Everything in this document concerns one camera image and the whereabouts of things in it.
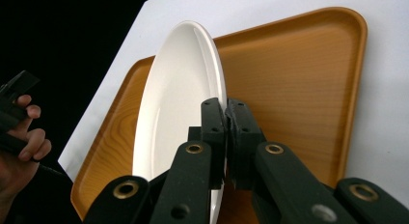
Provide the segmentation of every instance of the wood grain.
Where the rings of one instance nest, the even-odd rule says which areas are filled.
[[[364,19],[326,8],[215,39],[229,98],[268,140],[293,149],[321,182],[343,177],[367,39]],[[129,71],[71,192],[83,218],[111,180],[130,175],[137,114],[153,56]],[[257,223],[249,191],[227,182],[218,223]]]

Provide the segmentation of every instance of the finger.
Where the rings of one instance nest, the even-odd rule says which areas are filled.
[[[41,115],[41,108],[37,105],[29,105],[26,110],[28,117],[31,119],[37,119]]]
[[[27,139],[26,147],[18,155],[18,158],[23,161],[30,160],[39,151],[45,139],[45,131],[41,128],[31,130],[27,133]]]
[[[51,141],[44,139],[44,142],[42,142],[39,150],[33,155],[33,159],[41,160],[51,152],[51,148]]]
[[[31,102],[31,96],[29,95],[22,95],[18,97],[17,100],[15,101],[15,103],[21,107],[26,107],[28,104],[30,104],[30,102]]]
[[[27,115],[28,118],[22,120],[20,123],[18,123],[13,130],[10,131],[11,134],[18,134],[19,132],[26,132],[28,128],[30,127],[30,124],[33,122],[33,119],[37,119],[41,115],[41,109],[37,105],[29,105],[27,107]]]

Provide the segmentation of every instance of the human hand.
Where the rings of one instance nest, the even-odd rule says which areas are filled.
[[[15,155],[0,153],[0,206],[13,201],[34,177],[39,164],[30,160],[40,160],[51,151],[51,142],[45,139],[45,131],[41,128],[28,130],[34,119],[41,115],[41,109],[36,105],[28,105],[31,97],[24,95],[16,100],[16,104],[26,107],[28,118],[21,121],[8,133],[16,138],[24,140],[27,145],[18,157]]]

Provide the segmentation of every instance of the white plate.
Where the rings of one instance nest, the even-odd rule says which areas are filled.
[[[148,181],[168,170],[188,128],[201,125],[201,103],[227,96],[217,48],[194,21],[177,25],[152,63],[135,135],[133,175]],[[211,191],[210,222],[216,223],[223,188]]]

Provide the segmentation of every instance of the bolt hole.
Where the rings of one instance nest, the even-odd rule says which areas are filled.
[[[374,202],[379,199],[378,193],[364,183],[351,184],[349,190],[355,197],[367,202]]]
[[[316,218],[319,218],[324,222],[336,222],[338,219],[337,215],[331,210],[331,208],[322,204],[313,205],[311,210]]]
[[[274,144],[265,146],[265,150],[271,154],[282,154],[284,152],[284,149],[281,146]]]
[[[187,215],[189,215],[190,209],[188,206],[184,204],[176,205],[171,210],[171,216],[174,219],[184,219]]]
[[[199,154],[204,150],[200,145],[189,145],[186,147],[186,151],[190,154]]]
[[[134,181],[126,181],[118,184],[114,189],[114,197],[126,199],[135,195],[139,190],[139,185]]]

